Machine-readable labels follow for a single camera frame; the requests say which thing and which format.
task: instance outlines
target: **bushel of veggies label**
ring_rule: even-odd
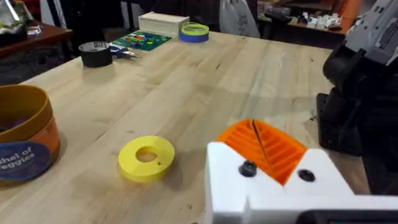
[[[47,147],[36,142],[0,144],[0,180],[28,180],[50,165]]]

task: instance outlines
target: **wooden table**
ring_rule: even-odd
[[[201,223],[206,145],[229,125],[261,119],[319,147],[315,96],[328,92],[330,50],[211,33],[172,39],[133,60],[85,68],[76,58],[26,84],[50,95],[62,148],[28,184],[2,189],[2,223]],[[117,170],[120,149],[158,135],[176,149],[161,180],[136,184]],[[369,192],[361,159],[330,153],[353,190]]]
[[[43,45],[61,43],[72,36],[72,30],[51,26],[37,21],[34,21],[30,26],[42,26],[42,33],[38,36],[28,36],[27,40],[0,47],[0,58],[8,57],[17,52],[31,50]],[[63,51],[66,58],[65,60],[68,60],[70,58],[70,52],[67,50],[66,46],[63,46]]]

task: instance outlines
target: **yellow 3d printed ring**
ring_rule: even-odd
[[[138,155],[155,154],[149,162],[141,162]],[[150,182],[163,177],[174,159],[174,147],[166,139],[158,136],[143,136],[128,142],[119,153],[119,166],[122,174],[135,182]]]

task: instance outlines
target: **white box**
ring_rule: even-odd
[[[182,25],[189,22],[189,17],[171,16],[149,12],[138,17],[139,29],[155,34],[177,37]]]

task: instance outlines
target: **orange 3d printed part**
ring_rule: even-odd
[[[288,134],[255,119],[242,120],[218,136],[241,156],[284,185],[307,148]]]

